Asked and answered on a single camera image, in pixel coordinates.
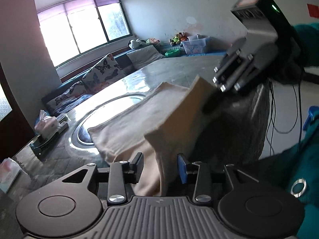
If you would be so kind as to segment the dark gloved right hand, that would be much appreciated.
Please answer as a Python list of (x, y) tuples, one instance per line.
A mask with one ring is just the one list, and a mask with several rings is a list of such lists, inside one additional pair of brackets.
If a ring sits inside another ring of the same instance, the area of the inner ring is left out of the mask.
[(292, 27), (290, 36), (280, 44), (269, 71), (269, 78), (283, 85), (302, 81), (318, 84), (318, 75), (304, 69), (318, 67), (318, 24), (299, 24)]

